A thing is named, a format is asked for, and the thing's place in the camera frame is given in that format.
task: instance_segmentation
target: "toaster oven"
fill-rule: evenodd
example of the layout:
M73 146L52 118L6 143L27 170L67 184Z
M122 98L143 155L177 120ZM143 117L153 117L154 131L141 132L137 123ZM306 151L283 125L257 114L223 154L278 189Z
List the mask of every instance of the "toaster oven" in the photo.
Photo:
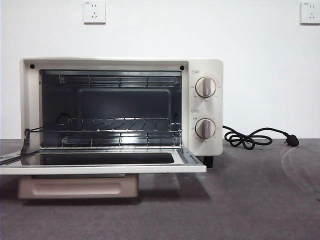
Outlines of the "toaster oven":
M134 197L138 174L202 173L222 153L217 59L28 58L20 198Z

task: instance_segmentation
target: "wall outlet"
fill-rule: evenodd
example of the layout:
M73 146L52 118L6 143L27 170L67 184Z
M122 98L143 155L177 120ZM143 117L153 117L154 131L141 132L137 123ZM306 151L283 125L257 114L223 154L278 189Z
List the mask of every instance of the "wall outlet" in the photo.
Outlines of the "wall outlet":
M300 24L320 24L320 1L300 3Z
M85 24L105 24L106 4L104 1L86 1L82 6L83 22Z

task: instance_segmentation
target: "black power cord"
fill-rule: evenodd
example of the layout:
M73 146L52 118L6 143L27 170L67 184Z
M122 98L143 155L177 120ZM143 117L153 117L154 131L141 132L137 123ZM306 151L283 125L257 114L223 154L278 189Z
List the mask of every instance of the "black power cord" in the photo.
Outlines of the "black power cord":
M299 145L299 140L295 135L290 135L285 131L281 131L271 127L260 128L256 131L253 131L249 135L244 135L236 130L232 129L228 126L223 126L224 129L228 129L229 131L224 135L224 139L229 142L232 147L238 147L240 144L247 150L252 150L256 145L267 146L272 144L272 138L266 135L256 135L257 133L265 130L274 131L277 133L281 133L286 137L286 143L289 146L296 147ZM266 139L266 142L256 141L255 138Z

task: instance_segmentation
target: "oven door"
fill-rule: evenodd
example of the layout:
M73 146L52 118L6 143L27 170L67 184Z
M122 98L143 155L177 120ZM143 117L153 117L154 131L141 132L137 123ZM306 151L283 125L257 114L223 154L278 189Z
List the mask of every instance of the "oven door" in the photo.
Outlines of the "oven door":
M82 175L142 173L203 173L207 168L187 150L70 149L41 150L4 155L2 175Z

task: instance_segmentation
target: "white knob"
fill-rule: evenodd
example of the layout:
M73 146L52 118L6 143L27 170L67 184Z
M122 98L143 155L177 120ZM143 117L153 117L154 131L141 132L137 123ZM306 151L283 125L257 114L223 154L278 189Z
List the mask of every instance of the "white knob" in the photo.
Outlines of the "white knob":
M200 97L209 98L216 91L216 83L209 76L201 77L195 84L195 91Z
M216 126L210 119L203 118L195 124L194 129L200 138L209 139L215 134Z

